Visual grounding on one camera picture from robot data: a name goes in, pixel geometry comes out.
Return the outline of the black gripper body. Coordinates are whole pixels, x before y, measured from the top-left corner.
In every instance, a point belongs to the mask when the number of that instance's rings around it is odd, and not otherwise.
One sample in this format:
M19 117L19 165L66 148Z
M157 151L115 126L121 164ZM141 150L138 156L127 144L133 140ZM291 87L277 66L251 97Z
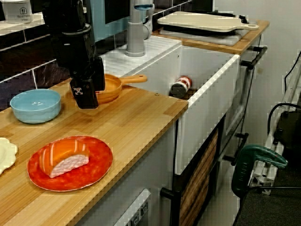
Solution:
M70 77L78 81L96 76L91 31L90 24L84 24L83 28L72 31L64 31L59 26L50 27L51 44L58 65L68 69Z

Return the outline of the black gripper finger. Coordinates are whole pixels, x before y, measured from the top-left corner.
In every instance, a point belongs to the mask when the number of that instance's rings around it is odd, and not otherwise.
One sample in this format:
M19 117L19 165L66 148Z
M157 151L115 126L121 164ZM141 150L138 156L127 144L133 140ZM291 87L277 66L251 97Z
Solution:
M95 109L98 107L92 79L80 80L73 78L70 82L70 87L80 109Z
M94 88L95 91L103 91L105 90L105 75L104 75L104 67L103 61L100 56L96 57L94 60Z

